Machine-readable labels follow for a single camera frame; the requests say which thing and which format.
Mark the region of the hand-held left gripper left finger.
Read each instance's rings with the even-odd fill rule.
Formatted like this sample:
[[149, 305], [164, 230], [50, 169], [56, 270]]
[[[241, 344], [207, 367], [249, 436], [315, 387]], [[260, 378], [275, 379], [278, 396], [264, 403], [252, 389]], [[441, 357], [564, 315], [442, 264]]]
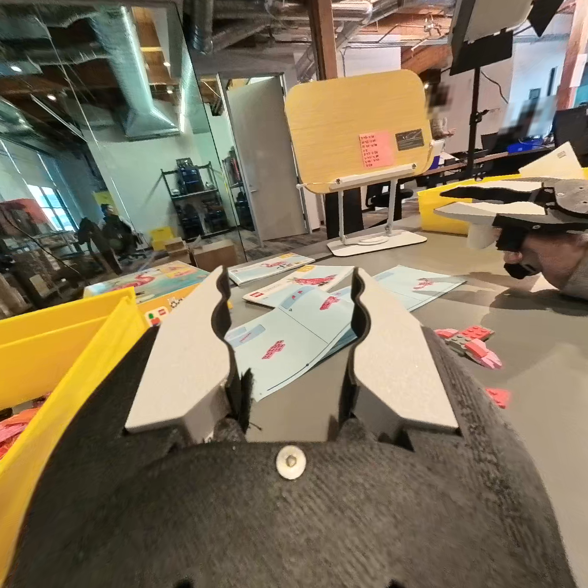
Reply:
[[125, 422], [131, 434], [179, 428], [191, 442], [244, 439], [252, 373], [240, 376], [225, 339], [231, 329], [228, 270], [217, 267], [155, 328], [156, 334]]

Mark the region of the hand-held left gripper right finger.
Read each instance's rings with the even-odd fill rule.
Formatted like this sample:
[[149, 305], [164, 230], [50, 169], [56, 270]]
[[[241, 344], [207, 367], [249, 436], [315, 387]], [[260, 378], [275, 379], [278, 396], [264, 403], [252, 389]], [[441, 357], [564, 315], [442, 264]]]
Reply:
[[359, 420], [375, 437], [407, 429], [456, 434], [459, 423], [421, 323], [364, 269], [355, 268], [339, 428]]

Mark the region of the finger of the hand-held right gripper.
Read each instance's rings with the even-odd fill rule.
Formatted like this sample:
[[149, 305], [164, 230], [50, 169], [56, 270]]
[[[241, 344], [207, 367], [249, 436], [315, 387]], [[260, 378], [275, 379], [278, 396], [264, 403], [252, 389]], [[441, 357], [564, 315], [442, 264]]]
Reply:
[[455, 199], [530, 199], [542, 187], [541, 181], [496, 180], [455, 185], [440, 194]]
[[466, 246], [487, 249], [498, 239], [499, 220], [545, 221], [547, 214], [540, 205], [529, 201], [500, 202], [479, 199], [474, 195], [455, 195], [454, 201], [435, 209], [439, 217], [468, 224]]

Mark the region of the pink red grey brick model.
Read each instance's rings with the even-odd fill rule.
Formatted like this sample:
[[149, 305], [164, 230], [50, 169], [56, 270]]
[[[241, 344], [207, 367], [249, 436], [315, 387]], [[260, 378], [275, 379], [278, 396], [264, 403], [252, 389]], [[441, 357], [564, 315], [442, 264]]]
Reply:
[[487, 341], [495, 334], [494, 330], [474, 325], [462, 330], [436, 329], [435, 334], [459, 356], [467, 357], [480, 366], [492, 370], [503, 366], [496, 353], [487, 345]]

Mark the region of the yellow plastic bin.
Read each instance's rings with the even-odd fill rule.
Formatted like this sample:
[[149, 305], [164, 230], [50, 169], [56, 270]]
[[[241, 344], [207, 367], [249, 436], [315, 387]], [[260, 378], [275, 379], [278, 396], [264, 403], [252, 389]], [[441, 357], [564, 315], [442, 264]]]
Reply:
[[1, 583], [57, 442], [147, 328], [132, 288], [1, 320], [1, 410], [48, 395], [1, 457]]
[[452, 183], [450, 185], [437, 187], [433, 189], [427, 189], [420, 192], [419, 210], [421, 216], [421, 226], [424, 231], [439, 232], [439, 233], [451, 233], [455, 235], [466, 235], [468, 231], [468, 224], [459, 220], [446, 219], [439, 217], [435, 214], [437, 207], [454, 201], [453, 198], [447, 198], [441, 196], [441, 192], [455, 185], [468, 185], [474, 182], [491, 182], [496, 180], [525, 180], [529, 178], [521, 178], [520, 175], [506, 175], [506, 176], [495, 176], [485, 178], [483, 180], [465, 180], [462, 182]]

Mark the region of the pile of toy bricks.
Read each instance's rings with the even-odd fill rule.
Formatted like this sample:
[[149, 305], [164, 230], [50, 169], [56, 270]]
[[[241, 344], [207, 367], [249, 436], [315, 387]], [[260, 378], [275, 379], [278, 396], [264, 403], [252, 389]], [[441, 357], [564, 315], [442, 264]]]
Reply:
[[1, 460], [17, 442], [51, 392], [15, 406], [1, 409]]

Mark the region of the person's right hand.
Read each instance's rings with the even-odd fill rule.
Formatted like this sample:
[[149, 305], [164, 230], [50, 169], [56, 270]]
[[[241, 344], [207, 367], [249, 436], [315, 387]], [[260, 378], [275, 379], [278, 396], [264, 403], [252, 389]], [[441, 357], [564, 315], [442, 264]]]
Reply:
[[525, 254], [551, 286], [563, 291], [587, 256], [587, 234], [530, 235], [525, 239]]

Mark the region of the orange toy brick box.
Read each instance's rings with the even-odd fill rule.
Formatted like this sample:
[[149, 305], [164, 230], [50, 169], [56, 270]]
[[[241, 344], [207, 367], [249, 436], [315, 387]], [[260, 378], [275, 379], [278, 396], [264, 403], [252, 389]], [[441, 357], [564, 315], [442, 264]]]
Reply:
[[85, 287], [84, 298], [132, 288], [139, 312], [149, 327], [161, 322], [209, 275], [208, 271], [182, 261], [119, 276]]

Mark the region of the open instruction booklet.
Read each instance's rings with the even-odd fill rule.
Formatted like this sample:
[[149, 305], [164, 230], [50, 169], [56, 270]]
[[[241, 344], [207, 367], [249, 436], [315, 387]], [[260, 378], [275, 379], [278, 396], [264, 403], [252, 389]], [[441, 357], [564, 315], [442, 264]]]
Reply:
[[[412, 312], [466, 282], [450, 276], [395, 266], [373, 276]], [[238, 371], [253, 376], [252, 398], [260, 402], [356, 339], [350, 327], [350, 286], [324, 292], [297, 285], [279, 295], [277, 306], [225, 335]]]

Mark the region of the cardboard box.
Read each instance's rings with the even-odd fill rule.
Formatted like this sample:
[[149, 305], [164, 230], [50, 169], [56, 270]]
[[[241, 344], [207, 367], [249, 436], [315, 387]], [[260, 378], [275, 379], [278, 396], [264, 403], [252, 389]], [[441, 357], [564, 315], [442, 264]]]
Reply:
[[198, 268], [212, 272], [219, 266], [233, 267], [239, 263], [236, 246], [231, 239], [209, 244], [192, 243], [188, 247], [191, 262]]

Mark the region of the flamingo cover instruction booklet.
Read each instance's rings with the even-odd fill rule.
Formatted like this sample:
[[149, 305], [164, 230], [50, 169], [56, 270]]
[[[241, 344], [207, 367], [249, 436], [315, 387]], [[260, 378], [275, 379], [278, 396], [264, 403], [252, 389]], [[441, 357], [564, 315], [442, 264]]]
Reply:
[[279, 275], [289, 270], [301, 268], [305, 265], [312, 264], [314, 261], [314, 258], [300, 254], [282, 254], [250, 265], [231, 267], [228, 269], [228, 276], [234, 284], [240, 286], [267, 277]]

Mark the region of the pink sticky note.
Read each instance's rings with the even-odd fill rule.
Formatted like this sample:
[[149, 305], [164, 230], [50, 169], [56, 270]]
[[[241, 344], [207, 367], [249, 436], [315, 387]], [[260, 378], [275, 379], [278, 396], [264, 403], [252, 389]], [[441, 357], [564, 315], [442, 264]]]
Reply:
[[394, 152], [391, 134], [388, 130], [359, 134], [359, 144], [364, 169], [372, 170], [393, 166]]

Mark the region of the black shelving rack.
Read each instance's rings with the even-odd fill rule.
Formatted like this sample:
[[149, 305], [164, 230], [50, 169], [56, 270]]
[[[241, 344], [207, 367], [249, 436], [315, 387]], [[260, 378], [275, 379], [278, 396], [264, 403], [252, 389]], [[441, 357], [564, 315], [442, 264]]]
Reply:
[[161, 178], [186, 241], [230, 232], [211, 161], [205, 165], [194, 165], [190, 158], [178, 159], [174, 170], [161, 170]]

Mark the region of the wooden book stand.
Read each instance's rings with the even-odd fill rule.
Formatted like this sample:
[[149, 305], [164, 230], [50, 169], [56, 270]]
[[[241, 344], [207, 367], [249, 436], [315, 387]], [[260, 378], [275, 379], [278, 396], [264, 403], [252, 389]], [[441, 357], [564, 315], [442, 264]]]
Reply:
[[[338, 258], [413, 246], [427, 241], [394, 227], [398, 180], [427, 171], [437, 156], [423, 83], [411, 70], [339, 77], [296, 85], [287, 95], [285, 113], [301, 184], [318, 195], [337, 195], [339, 237], [327, 242]], [[388, 130], [391, 168], [366, 170], [359, 134]], [[347, 190], [390, 181], [391, 199], [383, 231], [346, 235], [343, 197]]]

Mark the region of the grey door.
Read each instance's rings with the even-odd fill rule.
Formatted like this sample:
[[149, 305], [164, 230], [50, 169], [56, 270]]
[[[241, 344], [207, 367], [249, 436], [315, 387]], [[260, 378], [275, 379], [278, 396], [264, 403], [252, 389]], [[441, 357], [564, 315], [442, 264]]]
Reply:
[[282, 75], [231, 78], [226, 106], [259, 239], [306, 233]]

